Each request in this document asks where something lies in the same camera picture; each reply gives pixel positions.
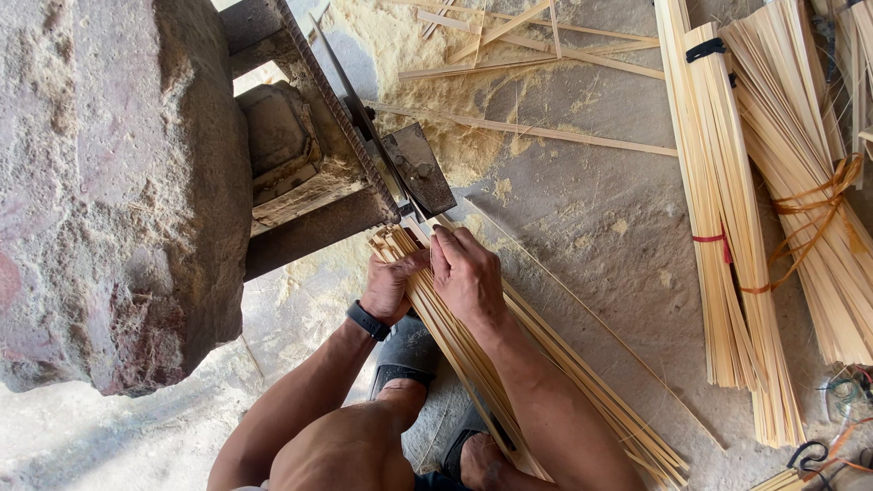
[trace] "black sandal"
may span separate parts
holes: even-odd
[[[440,459],[440,463],[443,465],[443,474],[458,484],[463,485],[461,482],[461,449],[464,447],[464,443],[477,433],[488,433],[488,426],[479,416],[476,406],[470,403],[467,412],[464,413],[446,442],[443,457]]]
[[[424,322],[416,311],[409,312],[391,327],[391,334],[385,340],[382,351],[376,359],[376,373],[370,384],[368,401],[376,396],[395,378],[411,378],[429,388],[437,377],[440,351],[437,341],[424,327]]]

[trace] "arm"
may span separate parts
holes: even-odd
[[[614,432],[528,342],[506,308],[500,260],[465,228],[434,227],[434,288],[494,363],[521,432],[560,489],[642,490]]]
[[[428,265],[425,251],[389,265],[370,258],[361,307],[394,325],[409,310],[406,279]],[[339,409],[375,339],[346,319],[311,356],[279,379],[245,414],[212,465],[208,491],[258,486],[279,450],[314,420]]]

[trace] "stone block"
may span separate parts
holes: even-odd
[[[246,124],[209,0],[0,3],[0,378],[142,395],[239,336]]]

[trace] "watch strap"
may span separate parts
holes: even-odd
[[[346,317],[353,320],[354,323],[370,333],[376,341],[385,341],[385,338],[388,337],[388,333],[391,332],[391,326],[377,321],[372,315],[368,314],[367,311],[361,307],[360,300],[353,301],[352,305],[348,306]]]

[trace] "concrete floor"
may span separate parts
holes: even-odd
[[[570,23],[656,36],[649,0],[561,4]],[[743,17],[760,2],[690,4],[692,23],[698,25],[713,16]],[[506,5],[494,8],[515,11]],[[565,35],[567,43],[590,42],[574,34]],[[332,36],[342,38],[340,33]],[[638,52],[629,60],[660,67],[656,50]],[[356,65],[361,78],[371,80],[372,66]],[[473,96],[485,100],[481,93]],[[487,100],[488,106],[480,108],[486,117],[506,121],[514,97],[507,92]],[[571,109],[578,100],[589,103],[582,110]],[[528,89],[519,119],[675,146],[663,82],[599,66],[554,70],[541,86]],[[504,185],[504,192],[495,192],[496,182],[506,179],[511,190],[505,192]],[[868,172],[867,183],[864,193],[850,199],[873,230],[873,172]],[[766,190],[759,190],[767,247],[772,248],[783,235]],[[793,449],[754,442],[749,394],[705,381],[698,275],[676,159],[533,139],[518,155],[503,150],[484,179],[454,192],[459,206],[449,216],[498,252],[509,282],[691,463],[688,489],[739,491],[780,472]],[[725,450],[582,306],[483,222],[464,197],[585,301],[661,375]],[[306,359],[359,296],[366,278],[367,238],[359,234],[248,283],[244,336],[216,349],[177,386],[138,399],[103,398],[82,383],[24,394],[0,387],[0,489],[203,489],[212,460],[247,408]],[[785,262],[775,265],[773,275],[786,268]],[[824,366],[818,353],[796,276],[776,290],[775,300],[808,436],[828,442],[842,420],[833,409],[828,420],[816,388],[835,370]],[[348,403],[364,398],[375,357],[355,382]],[[443,366],[422,416],[404,435],[404,451],[414,468],[433,468],[467,403],[451,368]],[[873,446],[873,430],[863,427],[842,454],[854,457],[866,446]]]

